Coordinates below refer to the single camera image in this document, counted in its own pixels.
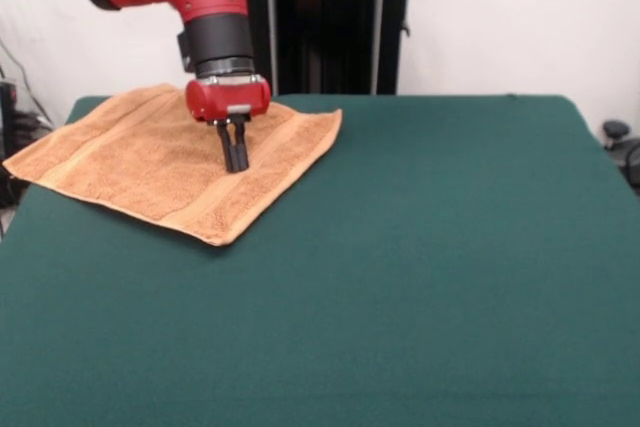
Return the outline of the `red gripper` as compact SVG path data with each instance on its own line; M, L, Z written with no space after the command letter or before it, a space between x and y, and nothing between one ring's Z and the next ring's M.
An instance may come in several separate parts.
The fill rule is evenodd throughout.
M269 83L258 74L192 79L186 85L185 99L196 121L215 124L226 170L247 170L246 121L267 112L271 102ZM234 125L234 144L227 122Z

